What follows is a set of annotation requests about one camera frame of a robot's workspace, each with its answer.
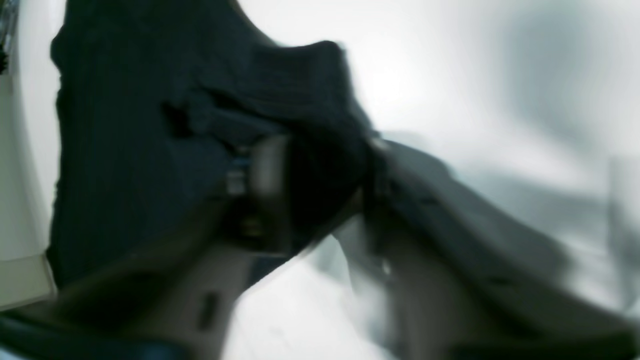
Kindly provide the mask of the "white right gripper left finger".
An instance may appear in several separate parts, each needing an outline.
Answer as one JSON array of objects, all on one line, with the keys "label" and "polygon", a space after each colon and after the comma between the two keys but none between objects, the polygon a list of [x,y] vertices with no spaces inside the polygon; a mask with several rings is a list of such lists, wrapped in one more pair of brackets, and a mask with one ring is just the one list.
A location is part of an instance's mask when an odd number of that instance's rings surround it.
[{"label": "white right gripper left finger", "polygon": [[212,196],[166,237],[51,300],[1,314],[27,360],[217,360],[261,256],[290,254],[290,137],[238,151]]}]

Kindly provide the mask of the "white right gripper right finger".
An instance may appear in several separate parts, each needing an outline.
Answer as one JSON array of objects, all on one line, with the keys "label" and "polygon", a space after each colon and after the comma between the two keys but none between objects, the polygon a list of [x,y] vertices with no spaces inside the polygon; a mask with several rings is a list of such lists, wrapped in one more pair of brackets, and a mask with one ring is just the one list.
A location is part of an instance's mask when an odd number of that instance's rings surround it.
[{"label": "white right gripper right finger", "polygon": [[367,330],[396,360],[635,360],[630,321],[510,260],[443,196],[366,142],[354,217],[334,232],[381,287]]}]

